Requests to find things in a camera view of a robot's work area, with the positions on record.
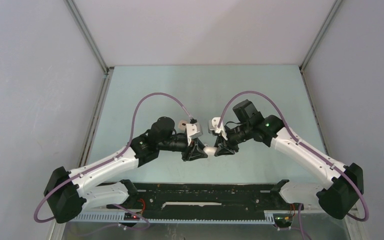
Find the white oval earbud case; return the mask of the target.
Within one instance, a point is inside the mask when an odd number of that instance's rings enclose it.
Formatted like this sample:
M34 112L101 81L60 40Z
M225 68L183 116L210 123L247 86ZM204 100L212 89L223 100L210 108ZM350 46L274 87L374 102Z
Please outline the white oval earbud case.
M208 155L208 156L215 156L218 148L214 146L205 146L203 148L203 151Z

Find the pink square earbud case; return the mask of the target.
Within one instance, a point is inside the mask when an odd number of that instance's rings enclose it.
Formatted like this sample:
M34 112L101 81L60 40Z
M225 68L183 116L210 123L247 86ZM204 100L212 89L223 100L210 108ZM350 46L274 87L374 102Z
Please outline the pink square earbud case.
M185 131L186 128L187 128L187 124L188 124L188 121L187 121L187 120L180 120L180 121L178 122L178 129L179 129L180 131Z

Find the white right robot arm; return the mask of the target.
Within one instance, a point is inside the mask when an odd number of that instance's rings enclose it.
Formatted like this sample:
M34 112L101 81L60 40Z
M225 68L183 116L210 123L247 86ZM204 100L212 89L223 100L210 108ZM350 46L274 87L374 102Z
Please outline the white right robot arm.
M342 220L364 193L362 168L356 163L346 165L322 153L302 140L282 119L264 117L246 99L233 107L239 124L229 128L220 117L208 122L208 131L217 137L214 156L234 155L239 144L254 140L281 152L305 170L318 183L295 183L281 180L271 190L271 204L284 209L289 204L315 205L329 216Z

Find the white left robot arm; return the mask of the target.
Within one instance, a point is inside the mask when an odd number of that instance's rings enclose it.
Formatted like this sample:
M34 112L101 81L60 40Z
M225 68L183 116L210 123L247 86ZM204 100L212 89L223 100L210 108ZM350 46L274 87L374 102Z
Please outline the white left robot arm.
M89 165L66 170L56 168L45 187L44 196L58 223L66 223L82 211L96 207L122 204L133 208L138 202L135 186L129 180L104 182L123 172L139 168L158 158L160 151L179 152L185 162L207 158L197 120L185 124L184 132L175 131L175 122L160 117L150 129L134 137L129 146Z

